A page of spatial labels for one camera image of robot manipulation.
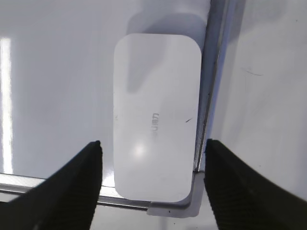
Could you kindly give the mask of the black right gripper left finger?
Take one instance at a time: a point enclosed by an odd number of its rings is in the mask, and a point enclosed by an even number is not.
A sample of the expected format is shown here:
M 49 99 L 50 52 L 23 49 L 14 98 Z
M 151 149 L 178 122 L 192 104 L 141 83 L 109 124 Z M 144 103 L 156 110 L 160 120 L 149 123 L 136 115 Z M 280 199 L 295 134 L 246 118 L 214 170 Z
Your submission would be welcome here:
M 102 183 L 100 141 L 90 142 L 43 183 L 0 205 L 2 230 L 88 230 Z

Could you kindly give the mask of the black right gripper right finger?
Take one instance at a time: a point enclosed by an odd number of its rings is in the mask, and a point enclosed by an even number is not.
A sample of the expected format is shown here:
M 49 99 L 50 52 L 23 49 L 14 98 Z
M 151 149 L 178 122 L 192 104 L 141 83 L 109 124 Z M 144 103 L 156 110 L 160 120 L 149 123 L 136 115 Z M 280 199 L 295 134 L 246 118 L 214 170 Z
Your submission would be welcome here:
M 204 187 L 220 230 L 305 230 L 307 203 L 208 139 Z

